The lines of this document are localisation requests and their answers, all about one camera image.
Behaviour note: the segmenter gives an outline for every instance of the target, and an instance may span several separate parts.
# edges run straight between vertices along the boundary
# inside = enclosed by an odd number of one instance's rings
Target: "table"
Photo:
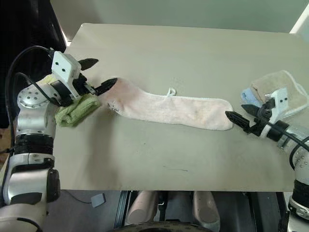
[[[112,76],[165,95],[222,98],[248,117],[240,92],[288,70],[309,88],[309,46],[296,35],[256,31],[82,24],[66,50],[97,58],[93,86]],[[288,123],[309,127],[306,109]],[[291,191],[294,172],[276,143],[235,126],[212,131],[127,119],[101,107],[76,128],[57,127],[63,189]]]

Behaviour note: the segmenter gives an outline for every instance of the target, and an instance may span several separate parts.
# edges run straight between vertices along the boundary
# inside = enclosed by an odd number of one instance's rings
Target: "green cloth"
[[[55,115],[56,124],[61,127],[73,127],[85,116],[100,107],[96,95],[85,94],[67,107],[60,107]]]

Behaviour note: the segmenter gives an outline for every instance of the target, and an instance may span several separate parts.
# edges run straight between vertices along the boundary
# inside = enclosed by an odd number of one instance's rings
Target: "beige towel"
[[[219,131],[232,128],[232,122],[225,115],[225,111],[233,110],[228,101],[178,97],[174,96],[176,91],[171,93],[171,90],[167,96],[155,95],[126,79],[118,78],[115,85],[99,99],[102,105],[132,119]]]
[[[288,91],[289,108],[284,111],[282,118],[294,115],[308,106],[307,92],[285,70],[270,73],[252,81],[250,89],[259,101],[265,103],[265,95],[283,87]]]

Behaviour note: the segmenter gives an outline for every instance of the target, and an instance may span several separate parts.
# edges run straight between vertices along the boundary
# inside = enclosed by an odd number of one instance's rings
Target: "blue cloth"
[[[246,104],[256,105],[257,107],[262,106],[262,103],[256,99],[250,88],[244,89],[241,92],[240,97]]]

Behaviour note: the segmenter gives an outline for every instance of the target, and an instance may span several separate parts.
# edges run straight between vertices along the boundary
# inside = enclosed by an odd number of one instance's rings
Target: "beige shoe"
[[[193,195],[193,216],[204,228],[213,232],[220,230],[220,216],[210,191],[195,191]]]
[[[157,191],[140,191],[126,216],[126,225],[152,221],[158,207]]]

